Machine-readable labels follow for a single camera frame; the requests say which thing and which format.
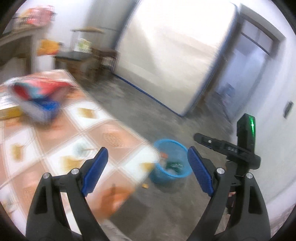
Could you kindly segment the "red colourful snack bag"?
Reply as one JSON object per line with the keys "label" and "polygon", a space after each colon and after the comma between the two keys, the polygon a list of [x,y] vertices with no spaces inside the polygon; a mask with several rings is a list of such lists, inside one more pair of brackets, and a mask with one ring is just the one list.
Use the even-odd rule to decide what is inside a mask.
{"label": "red colourful snack bag", "polygon": [[20,77],[7,84],[11,95],[24,101],[46,99],[58,90],[73,87],[70,82],[44,77]]}

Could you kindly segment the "blue mesh trash basket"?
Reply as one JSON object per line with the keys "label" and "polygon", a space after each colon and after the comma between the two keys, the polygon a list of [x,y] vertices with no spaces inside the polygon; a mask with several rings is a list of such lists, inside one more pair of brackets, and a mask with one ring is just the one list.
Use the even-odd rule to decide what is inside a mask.
{"label": "blue mesh trash basket", "polygon": [[154,142],[154,148],[161,156],[150,174],[155,184],[168,184],[188,177],[192,169],[188,162],[188,149],[171,139],[160,139]]}

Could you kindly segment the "green plastic bottle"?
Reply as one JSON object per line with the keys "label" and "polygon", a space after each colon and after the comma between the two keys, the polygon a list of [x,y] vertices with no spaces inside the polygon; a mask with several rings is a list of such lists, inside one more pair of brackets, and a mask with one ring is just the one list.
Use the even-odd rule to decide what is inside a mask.
{"label": "green plastic bottle", "polygon": [[173,173],[174,175],[180,175],[184,171],[184,165],[180,162],[167,162],[165,170]]}

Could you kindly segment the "dark doorway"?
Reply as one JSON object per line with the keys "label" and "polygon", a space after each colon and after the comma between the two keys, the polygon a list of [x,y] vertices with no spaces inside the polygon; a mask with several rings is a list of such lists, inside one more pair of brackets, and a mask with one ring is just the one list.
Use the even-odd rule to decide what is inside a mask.
{"label": "dark doorway", "polygon": [[286,41],[278,29],[243,14],[206,98],[206,108],[215,122],[231,125],[243,112],[257,115],[266,94],[263,84],[272,61]]}

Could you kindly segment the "long grey side table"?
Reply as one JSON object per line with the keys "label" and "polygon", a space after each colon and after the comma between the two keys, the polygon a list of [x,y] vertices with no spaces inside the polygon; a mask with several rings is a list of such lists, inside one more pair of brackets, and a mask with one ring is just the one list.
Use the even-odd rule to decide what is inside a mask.
{"label": "long grey side table", "polygon": [[25,73],[35,72],[38,41],[43,27],[24,27],[1,37],[1,69],[12,58],[25,59]]}

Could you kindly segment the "yellow white medicine box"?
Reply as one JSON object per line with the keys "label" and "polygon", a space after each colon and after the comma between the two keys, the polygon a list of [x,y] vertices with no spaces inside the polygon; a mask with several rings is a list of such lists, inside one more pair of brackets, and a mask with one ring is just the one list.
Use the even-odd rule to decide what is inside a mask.
{"label": "yellow white medicine box", "polygon": [[20,106],[12,101],[7,93],[1,93],[0,97],[0,120],[17,118],[23,114]]}

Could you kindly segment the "white blue long box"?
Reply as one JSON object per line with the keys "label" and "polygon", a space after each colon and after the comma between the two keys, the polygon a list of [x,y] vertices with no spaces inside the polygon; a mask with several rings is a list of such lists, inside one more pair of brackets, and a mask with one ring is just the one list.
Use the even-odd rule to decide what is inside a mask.
{"label": "white blue long box", "polygon": [[11,94],[11,99],[20,106],[26,115],[37,123],[51,122],[57,116],[61,107],[60,102],[49,97],[24,100],[16,94]]}

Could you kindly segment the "wooden chair black seat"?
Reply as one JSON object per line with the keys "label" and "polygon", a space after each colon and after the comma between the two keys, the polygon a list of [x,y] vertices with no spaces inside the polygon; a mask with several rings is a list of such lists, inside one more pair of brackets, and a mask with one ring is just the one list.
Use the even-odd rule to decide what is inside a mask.
{"label": "wooden chair black seat", "polygon": [[75,42],[79,33],[104,34],[104,31],[95,27],[82,27],[71,29],[72,38],[69,51],[59,51],[54,56],[55,69],[61,69],[66,66],[66,70],[78,81],[86,78],[86,74],[82,71],[82,67],[88,64],[92,59],[92,53],[85,53],[75,50]]}

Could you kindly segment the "white mattress blue trim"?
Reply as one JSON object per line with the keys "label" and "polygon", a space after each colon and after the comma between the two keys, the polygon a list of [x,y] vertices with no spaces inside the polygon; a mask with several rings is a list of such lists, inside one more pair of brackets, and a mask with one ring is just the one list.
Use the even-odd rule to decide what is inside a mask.
{"label": "white mattress blue trim", "polygon": [[232,1],[140,1],[118,42],[118,77],[177,115],[200,98],[238,17]]}

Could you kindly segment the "patterned table cover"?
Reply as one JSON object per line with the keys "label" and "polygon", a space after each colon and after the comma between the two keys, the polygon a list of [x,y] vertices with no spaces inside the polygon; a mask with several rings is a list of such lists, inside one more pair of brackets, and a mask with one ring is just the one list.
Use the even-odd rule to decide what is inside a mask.
{"label": "patterned table cover", "polygon": [[64,175],[108,150],[108,163],[86,200],[97,221],[102,194],[112,185],[133,189],[147,178],[158,151],[116,120],[74,83],[48,125],[27,116],[1,121],[1,203],[15,226],[25,232],[27,216],[41,176]]}

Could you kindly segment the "pink plastic bags pile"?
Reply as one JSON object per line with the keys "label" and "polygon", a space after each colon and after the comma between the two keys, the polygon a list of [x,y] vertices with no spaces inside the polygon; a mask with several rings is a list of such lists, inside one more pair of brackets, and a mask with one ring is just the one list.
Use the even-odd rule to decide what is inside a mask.
{"label": "pink plastic bags pile", "polygon": [[53,20],[55,15],[52,6],[29,8],[21,13],[18,22],[25,25],[45,26]]}

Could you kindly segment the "yellow plastic bag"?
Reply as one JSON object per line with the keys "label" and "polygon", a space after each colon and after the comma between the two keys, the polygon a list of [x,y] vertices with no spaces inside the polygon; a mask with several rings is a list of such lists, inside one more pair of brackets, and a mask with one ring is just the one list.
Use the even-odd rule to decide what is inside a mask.
{"label": "yellow plastic bag", "polygon": [[37,55],[56,55],[60,49],[60,45],[56,41],[42,39],[37,49]]}

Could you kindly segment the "dark wooden stool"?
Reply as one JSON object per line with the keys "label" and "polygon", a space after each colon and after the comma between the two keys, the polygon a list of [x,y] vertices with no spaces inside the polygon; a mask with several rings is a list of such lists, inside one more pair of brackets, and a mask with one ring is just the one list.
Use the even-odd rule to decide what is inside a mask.
{"label": "dark wooden stool", "polygon": [[117,64],[118,52],[115,49],[110,48],[91,48],[92,62],[90,65],[91,80],[95,82],[97,77],[106,68],[110,75],[114,74],[114,70]]}

